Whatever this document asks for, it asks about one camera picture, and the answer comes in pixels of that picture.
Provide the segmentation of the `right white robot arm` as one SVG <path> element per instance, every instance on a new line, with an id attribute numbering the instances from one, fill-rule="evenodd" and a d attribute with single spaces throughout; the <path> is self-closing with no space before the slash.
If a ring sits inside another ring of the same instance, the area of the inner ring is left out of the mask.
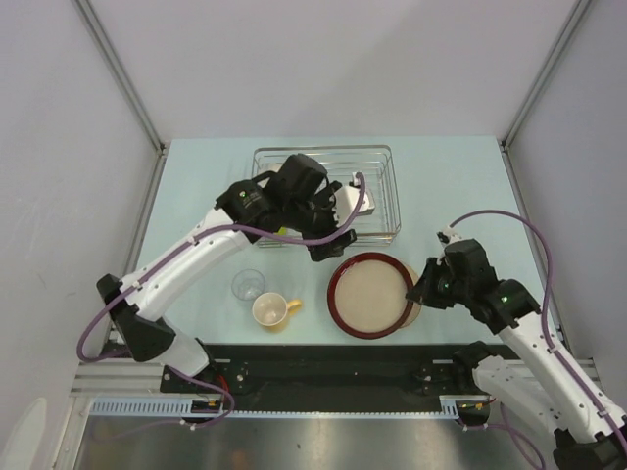
<path id="1" fill-rule="evenodd" d="M 625 410 L 544 326 L 529 291 L 498 277 L 476 240 L 454 241 L 440 257 L 429 258 L 406 298 L 431 308 L 466 307 L 521 359 L 530 379 L 477 341 L 456 353 L 452 380 L 464 393 L 479 389 L 496 398 L 528 426 L 553 437 L 558 468 L 625 468 Z"/>

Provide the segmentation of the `metal wire dish rack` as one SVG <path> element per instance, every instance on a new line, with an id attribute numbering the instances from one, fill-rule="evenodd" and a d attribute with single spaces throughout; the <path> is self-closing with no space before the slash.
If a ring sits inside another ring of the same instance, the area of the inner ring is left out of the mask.
<path id="1" fill-rule="evenodd" d="M 368 210 L 353 222 L 356 247 L 385 247 L 401 230 L 400 203 L 392 150 L 387 145 L 265 147 L 253 154 L 252 174 L 278 170 L 293 154 L 307 155 L 327 170 L 331 181 L 347 186 L 364 176 Z"/>

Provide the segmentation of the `clear plastic cup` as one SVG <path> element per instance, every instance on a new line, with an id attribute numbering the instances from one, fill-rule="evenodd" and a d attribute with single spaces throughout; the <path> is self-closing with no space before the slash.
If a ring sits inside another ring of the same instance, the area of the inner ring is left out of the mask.
<path id="1" fill-rule="evenodd" d="M 265 277 L 256 269 L 244 269 L 233 277 L 231 292 L 240 301 L 252 302 L 265 292 Z"/>

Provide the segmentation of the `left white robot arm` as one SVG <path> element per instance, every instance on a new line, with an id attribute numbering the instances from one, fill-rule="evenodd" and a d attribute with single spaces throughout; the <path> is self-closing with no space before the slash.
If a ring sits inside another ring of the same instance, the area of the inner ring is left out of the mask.
<path id="1" fill-rule="evenodd" d="M 164 319 L 169 306 L 212 267 L 266 238 L 308 249 L 314 262 L 336 258 L 354 243 L 351 225 L 366 199 L 364 176 L 331 181 L 324 166 L 294 154 L 277 170 L 232 183 L 215 206 L 172 248 L 148 265 L 97 283 L 105 307 L 137 362 L 156 360 L 182 373 L 193 390 L 217 378 L 200 341 Z"/>

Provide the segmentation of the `red rimmed round plate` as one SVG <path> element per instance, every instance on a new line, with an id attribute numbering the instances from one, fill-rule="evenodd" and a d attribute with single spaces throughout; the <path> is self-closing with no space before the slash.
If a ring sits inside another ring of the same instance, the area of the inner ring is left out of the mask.
<path id="1" fill-rule="evenodd" d="M 406 299 L 418 275 L 402 261 L 379 252 L 357 254 L 333 273 L 327 306 L 346 334 L 377 340 L 410 326 L 421 306 Z"/>

